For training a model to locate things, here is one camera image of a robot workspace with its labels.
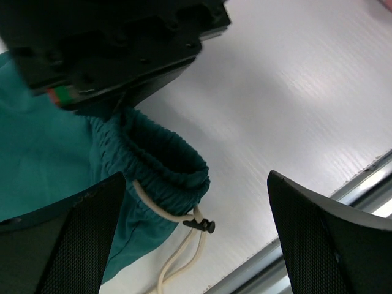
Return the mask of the green shorts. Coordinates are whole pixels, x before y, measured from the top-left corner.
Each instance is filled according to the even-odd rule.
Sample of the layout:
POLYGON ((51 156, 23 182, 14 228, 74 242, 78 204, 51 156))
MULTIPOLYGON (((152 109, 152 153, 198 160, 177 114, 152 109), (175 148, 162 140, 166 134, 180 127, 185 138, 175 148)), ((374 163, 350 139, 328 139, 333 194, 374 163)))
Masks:
POLYGON ((62 200, 121 172, 126 194, 104 281, 158 248, 174 216, 209 189, 208 166, 178 134, 133 108, 108 121, 56 108, 33 96, 11 57, 1 55, 1 218, 62 200))

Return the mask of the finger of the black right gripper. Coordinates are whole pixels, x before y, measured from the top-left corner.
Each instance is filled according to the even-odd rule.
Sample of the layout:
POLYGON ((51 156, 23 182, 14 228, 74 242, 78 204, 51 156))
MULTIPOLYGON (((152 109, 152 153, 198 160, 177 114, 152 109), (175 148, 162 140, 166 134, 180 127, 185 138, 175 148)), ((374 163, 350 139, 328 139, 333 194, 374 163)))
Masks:
POLYGON ((195 57, 138 77, 128 85, 105 93, 75 110, 79 116, 109 119, 124 107, 136 107, 146 98, 177 79, 194 61, 195 57))

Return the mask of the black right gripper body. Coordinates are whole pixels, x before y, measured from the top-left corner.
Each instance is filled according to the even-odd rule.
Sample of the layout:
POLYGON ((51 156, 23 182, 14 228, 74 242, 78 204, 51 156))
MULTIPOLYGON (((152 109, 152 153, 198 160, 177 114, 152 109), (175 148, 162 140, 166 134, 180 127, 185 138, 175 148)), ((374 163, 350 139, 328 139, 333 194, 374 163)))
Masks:
POLYGON ((21 76, 60 107, 197 58, 230 23, 224 1, 1 2, 1 39, 21 76))

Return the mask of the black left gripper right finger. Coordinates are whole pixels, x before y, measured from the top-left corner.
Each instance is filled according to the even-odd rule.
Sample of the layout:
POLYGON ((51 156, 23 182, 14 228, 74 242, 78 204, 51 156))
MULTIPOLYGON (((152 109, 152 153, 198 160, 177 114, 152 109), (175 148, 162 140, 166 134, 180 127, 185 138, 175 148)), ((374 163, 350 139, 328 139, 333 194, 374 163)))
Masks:
POLYGON ((391 220, 276 171, 267 186, 293 293, 391 293, 391 220))

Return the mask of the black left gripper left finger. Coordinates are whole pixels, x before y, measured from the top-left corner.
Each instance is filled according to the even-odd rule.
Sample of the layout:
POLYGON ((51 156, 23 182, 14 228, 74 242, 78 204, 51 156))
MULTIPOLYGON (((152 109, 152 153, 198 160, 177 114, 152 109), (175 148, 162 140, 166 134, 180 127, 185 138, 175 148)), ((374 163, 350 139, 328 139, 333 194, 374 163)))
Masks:
POLYGON ((115 173, 1 222, 1 293, 98 293, 126 181, 115 173))

